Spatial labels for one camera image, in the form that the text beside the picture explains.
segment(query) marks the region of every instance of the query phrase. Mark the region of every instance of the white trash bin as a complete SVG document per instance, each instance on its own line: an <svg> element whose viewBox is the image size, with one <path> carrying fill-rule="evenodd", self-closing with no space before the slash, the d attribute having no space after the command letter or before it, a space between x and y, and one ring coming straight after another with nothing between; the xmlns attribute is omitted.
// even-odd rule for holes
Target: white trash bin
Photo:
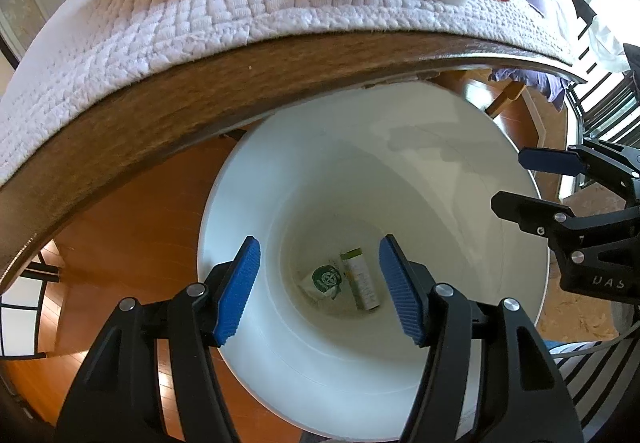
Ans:
<svg viewBox="0 0 640 443"><path fill-rule="evenodd" d="M427 83L339 92L281 110L248 133L209 195L198 277L247 235L262 260L238 332L221 353L265 407L346 441L398 439L428 349L402 332L378 264L392 233L407 258L469 299L513 296L533 321L546 290L546 239L501 221L499 190L538 197L514 145L484 113ZM381 305L314 305L298 282L362 249ZM350 293L349 288L342 294ZM479 379L474 346L464 411Z"/></svg>

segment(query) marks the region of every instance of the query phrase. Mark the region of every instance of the chair leg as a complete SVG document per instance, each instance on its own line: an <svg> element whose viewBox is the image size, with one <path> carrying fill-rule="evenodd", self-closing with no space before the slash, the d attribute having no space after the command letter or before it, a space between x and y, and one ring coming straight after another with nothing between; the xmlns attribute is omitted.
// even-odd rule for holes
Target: chair leg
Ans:
<svg viewBox="0 0 640 443"><path fill-rule="evenodd" d="M527 86L522 82L511 81L511 83L502 90L502 93L497 96L491 105L487 107L485 113L492 118L495 118L505 109L506 106L518 99L525 87Z"/></svg>

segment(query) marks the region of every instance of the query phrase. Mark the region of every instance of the wooden table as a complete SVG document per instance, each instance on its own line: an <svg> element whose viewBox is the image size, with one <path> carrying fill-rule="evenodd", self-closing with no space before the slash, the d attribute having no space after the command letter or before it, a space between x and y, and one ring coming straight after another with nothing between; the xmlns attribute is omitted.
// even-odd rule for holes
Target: wooden table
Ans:
<svg viewBox="0 0 640 443"><path fill-rule="evenodd" d="M494 42L345 33L261 42L121 89L64 127L0 188L0 293L75 213L175 152L341 88L486 67L584 81L561 62Z"/></svg>

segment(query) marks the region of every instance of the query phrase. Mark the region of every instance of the blue gripper pad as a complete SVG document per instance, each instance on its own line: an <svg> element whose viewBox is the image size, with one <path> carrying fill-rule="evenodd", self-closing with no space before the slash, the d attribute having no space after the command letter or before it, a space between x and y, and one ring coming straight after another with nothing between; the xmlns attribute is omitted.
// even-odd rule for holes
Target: blue gripper pad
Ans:
<svg viewBox="0 0 640 443"><path fill-rule="evenodd" d="M518 162L528 170L578 176L586 167L577 152L571 150L525 147L518 153Z"/></svg>
<svg viewBox="0 0 640 443"><path fill-rule="evenodd" d="M260 243L253 237L247 237L231 263L229 271L232 274L218 301L218 322L213 330L218 347L236 334L259 268Z"/></svg>
<svg viewBox="0 0 640 443"><path fill-rule="evenodd" d="M380 241L379 260L382 274L385 276L386 285L402 325L402 331L411 337L417 346L420 346L426 339L422 322L422 301L407 275L407 269L396 252L389 235Z"/></svg>

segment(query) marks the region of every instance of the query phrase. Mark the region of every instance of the trash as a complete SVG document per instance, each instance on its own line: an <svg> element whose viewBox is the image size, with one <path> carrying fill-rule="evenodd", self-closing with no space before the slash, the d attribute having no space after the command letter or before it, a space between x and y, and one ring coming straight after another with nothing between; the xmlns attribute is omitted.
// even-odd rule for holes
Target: trash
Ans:
<svg viewBox="0 0 640 443"><path fill-rule="evenodd" d="M378 307L380 300L376 294L369 266L367 266L362 250L360 248L352 249L347 253L341 253L340 258L344 263L345 275L349 280L358 309L369 311Z"/></svg>
<svg viewBox="0 0 640 443"><path fill-rule="evenodd" d="M337 268L325 264L312 271L300 282L300 288L312 299L335 299L340 293L342 276Z"/></svg>

